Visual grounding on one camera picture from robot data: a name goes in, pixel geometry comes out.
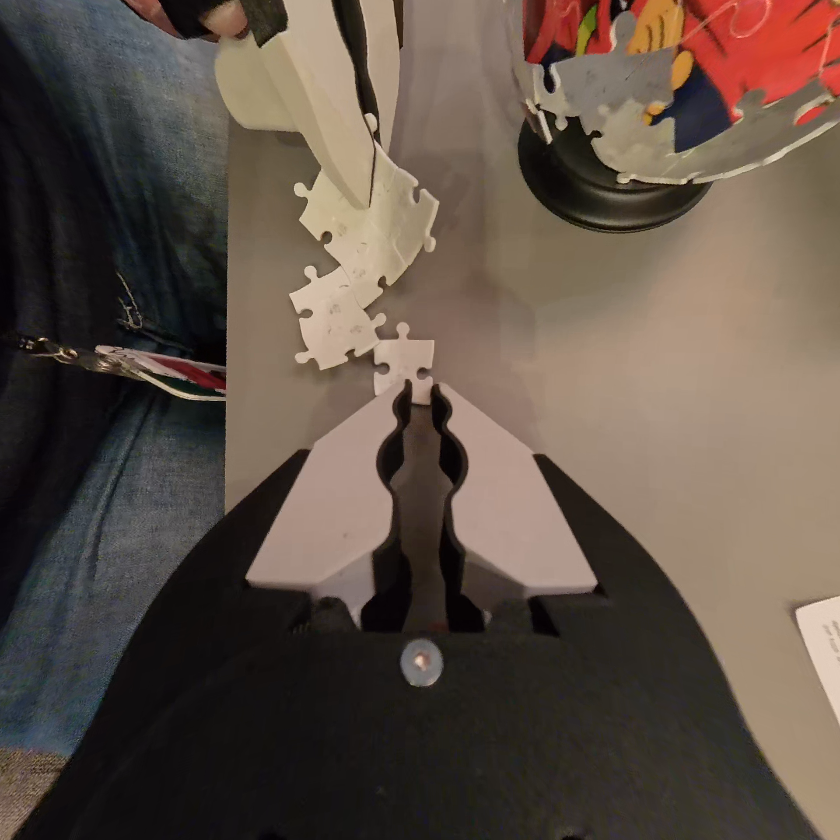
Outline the person's leg in blue jeans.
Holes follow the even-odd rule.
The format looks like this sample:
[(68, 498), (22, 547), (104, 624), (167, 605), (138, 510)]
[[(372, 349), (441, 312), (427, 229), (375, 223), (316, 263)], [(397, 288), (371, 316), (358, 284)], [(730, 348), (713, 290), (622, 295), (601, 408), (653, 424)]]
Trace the person's leg in blue jeans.
[[(214, 48), (161, 2), (2, 2), (2, 29), (41, 80), (103, 190), (128, 300), (99, 345), (223, 364), (228, 113)], [(108, 432), (2, 626), (3, 751), (71, 755), (165, 580), (224, 512), (225, 409), (144, 381)]]

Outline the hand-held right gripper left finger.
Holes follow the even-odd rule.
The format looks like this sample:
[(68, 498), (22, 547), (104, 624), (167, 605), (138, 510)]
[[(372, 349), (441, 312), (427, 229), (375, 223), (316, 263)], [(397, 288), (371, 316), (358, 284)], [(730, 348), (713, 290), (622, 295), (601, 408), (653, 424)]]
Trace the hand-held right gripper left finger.
[(413, 387), (391, 386), (306, 452), (246, 574), (255, 588), (336, 599), (357, 627), (393, 586), (401, 549), (391, 486), (404, 460)]

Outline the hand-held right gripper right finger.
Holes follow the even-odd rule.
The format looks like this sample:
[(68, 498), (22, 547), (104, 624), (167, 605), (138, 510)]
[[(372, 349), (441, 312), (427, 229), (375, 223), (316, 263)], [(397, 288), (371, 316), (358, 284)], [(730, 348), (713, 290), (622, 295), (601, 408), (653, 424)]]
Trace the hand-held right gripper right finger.
[(432, 418), (451, 484), (439, 543), (448, 629), (482, 632), (507, 602), (594, 593), (537, 454), (450, 385), (433, 387)]

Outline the white instruction sheet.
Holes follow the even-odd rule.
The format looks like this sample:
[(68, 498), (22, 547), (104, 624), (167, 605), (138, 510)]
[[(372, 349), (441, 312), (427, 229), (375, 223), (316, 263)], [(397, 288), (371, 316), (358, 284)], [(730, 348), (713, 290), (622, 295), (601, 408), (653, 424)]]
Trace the white instruction sheet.
[(798, 607), (794, 619), (834, 717), (839, 721), (839, 596)]

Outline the white puzzle piece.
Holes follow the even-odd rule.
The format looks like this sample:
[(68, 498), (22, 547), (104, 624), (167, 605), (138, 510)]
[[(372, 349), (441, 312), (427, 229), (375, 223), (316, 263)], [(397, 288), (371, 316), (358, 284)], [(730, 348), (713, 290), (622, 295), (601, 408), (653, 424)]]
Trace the white puzzle piece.
[(410, 327), (406, 322), (396, 325), (396, 339), (387, 339), (374, 347), (374, 366), (385, 366), (385, 372), (373, 373), (374, 396), (388, 392), (394, 385), (412, 385), (412, 402), (429, 406), (432, 402), (434, 379), (420, 373), (429, 372), (434, 366), (435, 341), (410, 338)]

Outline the colourful puzzle ball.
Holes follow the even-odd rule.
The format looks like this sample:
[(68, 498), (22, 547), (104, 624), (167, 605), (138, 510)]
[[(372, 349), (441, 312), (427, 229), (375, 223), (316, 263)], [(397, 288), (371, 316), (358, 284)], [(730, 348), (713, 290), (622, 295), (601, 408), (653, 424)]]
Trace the colourful puzzle ball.
[(530, 127), (546, 144), (581, 129), (620, 183), (727, 179), (838, 125), (838, 2), (502, 8)]

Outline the black ball stand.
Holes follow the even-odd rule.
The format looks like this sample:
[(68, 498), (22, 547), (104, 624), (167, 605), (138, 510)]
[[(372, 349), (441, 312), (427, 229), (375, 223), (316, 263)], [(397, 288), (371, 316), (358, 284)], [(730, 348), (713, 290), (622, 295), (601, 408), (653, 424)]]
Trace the black ball stand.
[(562, 131), (552, 129), (551, 138), (545, 143), (528, 121), (522, 123), (522, 178), (553, 215), (584, 229), (632, 234), (659, 228), (686, 215), (711, 189), (710, 183), (620, 183), (597, 158), (576, 118)]

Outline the person's left hand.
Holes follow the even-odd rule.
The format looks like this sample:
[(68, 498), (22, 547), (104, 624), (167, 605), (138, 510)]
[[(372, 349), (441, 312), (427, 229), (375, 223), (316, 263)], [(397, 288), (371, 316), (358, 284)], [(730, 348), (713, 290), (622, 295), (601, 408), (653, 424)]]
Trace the person's left hand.
[(242, 39), (249, 33), (249, 22), (239, 1), (216, 3), (199, 17), (205, 29), (202, 39), (213, 43), (221, 38)]

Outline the joined white puzzle pieces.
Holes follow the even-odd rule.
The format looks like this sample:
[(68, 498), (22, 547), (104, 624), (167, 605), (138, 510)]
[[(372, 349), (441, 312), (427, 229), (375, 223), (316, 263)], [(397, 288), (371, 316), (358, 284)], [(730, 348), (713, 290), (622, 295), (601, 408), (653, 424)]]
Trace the joined white puzzle pieces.
[(305, 345), (295, 361), (326, 371), (382, 341), (386, 315), (370, 308), (384, 293), (382, 283), (393, 286), (421, 251), (434, 251), (439, 202), (377, 140), (368, 207), (352, 206), (324, 171), (311, 186), (296, 183), (294, 193), (307, 202), (301, 225), (318, 241), (329, 236), (323, 247), (337, 263), (323, 275), (307, 266), (308, 283), (289, 294)]

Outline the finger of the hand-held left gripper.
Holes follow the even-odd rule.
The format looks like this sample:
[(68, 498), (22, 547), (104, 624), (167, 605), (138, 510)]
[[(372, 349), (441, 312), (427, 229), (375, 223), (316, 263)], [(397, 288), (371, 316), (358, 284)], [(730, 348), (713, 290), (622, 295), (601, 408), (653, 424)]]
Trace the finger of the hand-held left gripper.
[(375, 137), (388, 152), (400, 87), (403, 1), (349, 1), (348, 28), (362, 113), (376, 117)]
[(282, 2), (286, 26), (261, 58), (297, 131), (325, 175), (359, 209), (371, 203), (374, 140), (330, 1)]

